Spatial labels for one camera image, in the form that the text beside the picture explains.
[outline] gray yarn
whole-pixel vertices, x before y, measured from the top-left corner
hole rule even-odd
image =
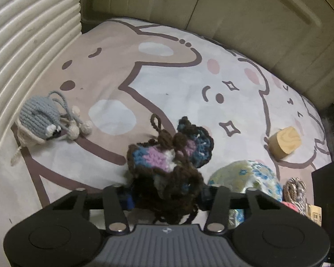
[[[54,93],[58,94],[63,102],[60,102],[58,99],[50,98],[50,95]],[[67,113],[60,113],[55,101],[58,102]],[[76,119],[75,115],[70,112],[65,97],[59,91],[51,91],[46,97],[31,97],[22,106],[19,116],[21,124],[43,140],[47,139],[45,132],[49,125],[54,124],[56,127],[60,126],[62,129],[68,131],[68,128],[60,122],[61,117],[66,117],[70,121]]]

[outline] metal screw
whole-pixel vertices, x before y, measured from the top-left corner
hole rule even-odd
[[[122,232],[126,229],[126,225],[124,223],[120,223],[120,222],[111,223],[109,225],[109,229],[111,231],[115,231],[115,232]]]
[[[214,233],[219,233],[225,229],[223,224],[220,223],[211,223],[207,226],[207,229]]]

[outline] brown yarn loop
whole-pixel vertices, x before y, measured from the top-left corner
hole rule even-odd
[[[185,128],[193,131],[188,118],[183,117],[182,120]],[[193,167],[185,151],[188,138],[180,132],[172,136],[165,129],[162,129],[161,119],[155,113],[152,114],[150,122],[152,127],[159,133],[157,139],[151,139],[148,143],[130,145],[127,152],[127,165],[134,176],[134,191],[138,196],[136,207],[153,211],[156,219],[166,221],[168,224],[178,224],[184,215],[189,215],[185,224],[190,224],[198,212],[195,201],[202,190],[203,177]],[[172,172],[168,173],[157,167],[135,166],[132,154],[138,149],[138,146],[150,147],[155,145],[161,151],[175,150],[174,161],[177,166]],[[163,199],[160,198],[154,186],[155,175],[162,176],[166,181]],[[187,192],[183,191],[185,185],[188,186]]]

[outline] white ribbed plastic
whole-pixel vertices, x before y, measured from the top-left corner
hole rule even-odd
[[[79,0],[0,0],[0,141],[29,89],[79,37]]]

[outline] yellow wooden block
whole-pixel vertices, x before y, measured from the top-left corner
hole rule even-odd
[[[279,160],[301,145],[301,138],[292,126],[281,129],[269,139],[269,150],[275,159]]]

